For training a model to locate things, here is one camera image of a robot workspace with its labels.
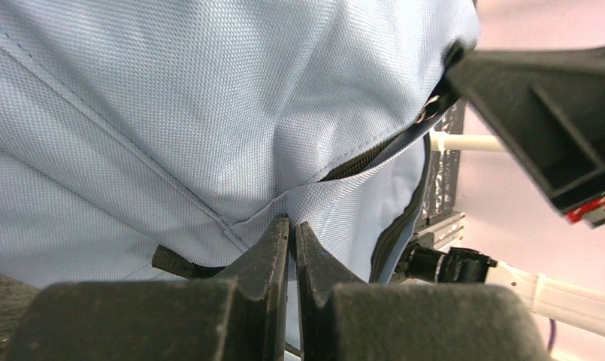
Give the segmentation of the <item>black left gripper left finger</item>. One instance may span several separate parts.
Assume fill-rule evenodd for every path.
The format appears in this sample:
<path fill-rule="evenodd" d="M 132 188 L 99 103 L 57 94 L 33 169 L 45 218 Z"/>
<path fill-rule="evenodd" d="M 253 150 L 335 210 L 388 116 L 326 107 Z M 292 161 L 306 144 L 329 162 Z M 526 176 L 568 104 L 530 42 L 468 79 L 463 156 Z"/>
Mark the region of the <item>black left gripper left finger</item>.
<path fill-rule="evenodd" d="M 289 220 L 217 276 L 55 284 L 20 319 L 6 360 L 282 360 Z"/>

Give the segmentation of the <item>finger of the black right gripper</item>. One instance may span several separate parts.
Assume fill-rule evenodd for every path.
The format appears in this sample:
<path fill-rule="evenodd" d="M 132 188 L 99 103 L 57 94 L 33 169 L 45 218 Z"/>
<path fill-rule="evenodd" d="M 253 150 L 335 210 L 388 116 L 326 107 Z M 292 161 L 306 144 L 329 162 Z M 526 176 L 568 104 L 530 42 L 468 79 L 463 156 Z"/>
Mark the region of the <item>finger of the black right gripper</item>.
<path fill-rule="evenodd" d="M 570 222 L 605 224 L 605 47 L 470 50 L 446 88 L 465 99 Z"/>

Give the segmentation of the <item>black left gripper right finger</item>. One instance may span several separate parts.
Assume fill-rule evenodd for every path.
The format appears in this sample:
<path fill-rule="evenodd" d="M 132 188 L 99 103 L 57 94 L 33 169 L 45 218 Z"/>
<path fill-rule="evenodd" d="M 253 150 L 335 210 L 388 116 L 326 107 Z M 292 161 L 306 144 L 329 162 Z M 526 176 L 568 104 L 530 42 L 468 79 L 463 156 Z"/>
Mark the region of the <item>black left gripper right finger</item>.
<path fill-rule="evenodd" d="M 482 284 L 368 284 L 295 229 L 305 360 L 548 360 L 516 295 Z"/>

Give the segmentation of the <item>light blue student backpack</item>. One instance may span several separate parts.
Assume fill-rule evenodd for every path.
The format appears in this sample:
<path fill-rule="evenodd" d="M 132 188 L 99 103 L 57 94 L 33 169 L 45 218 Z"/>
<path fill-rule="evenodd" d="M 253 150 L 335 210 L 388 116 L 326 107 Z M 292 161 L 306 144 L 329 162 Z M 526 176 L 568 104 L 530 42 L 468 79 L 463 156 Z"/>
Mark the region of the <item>light blue student backpack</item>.
<path fill-rule="evenodd" d="M 277 214 L 386 283 L 428 174 L 419 113 L 471 1 L 0 1 L 0 273 L 166 279 Z"/>

